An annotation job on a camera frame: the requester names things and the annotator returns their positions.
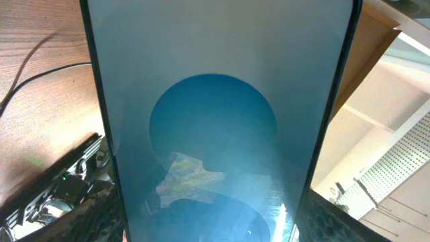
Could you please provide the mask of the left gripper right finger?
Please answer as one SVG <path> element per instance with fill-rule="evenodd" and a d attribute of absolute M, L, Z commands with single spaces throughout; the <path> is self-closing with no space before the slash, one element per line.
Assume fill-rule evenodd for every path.
<path fill-rule="evenodd" d="M 295 218 L 300 242 L 389 242 L 338 206 L 309 189 Z"/>

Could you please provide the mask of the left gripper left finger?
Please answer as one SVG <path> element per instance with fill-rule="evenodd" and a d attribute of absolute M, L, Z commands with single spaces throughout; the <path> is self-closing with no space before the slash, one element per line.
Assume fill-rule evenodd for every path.
<path fill-rule="evenodd" d="M 123 242 L 125 222 L 112 186 L 90 195 L 72 211 L 18 242 Z"/>

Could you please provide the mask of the blue screen smartphone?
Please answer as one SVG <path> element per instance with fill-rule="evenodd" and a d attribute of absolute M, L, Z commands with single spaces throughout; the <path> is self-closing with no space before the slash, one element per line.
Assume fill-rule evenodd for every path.
<path fill-rule="evenodd" d="M 80 3 L 128 241 L 289 241 L 356 0 Z"/>

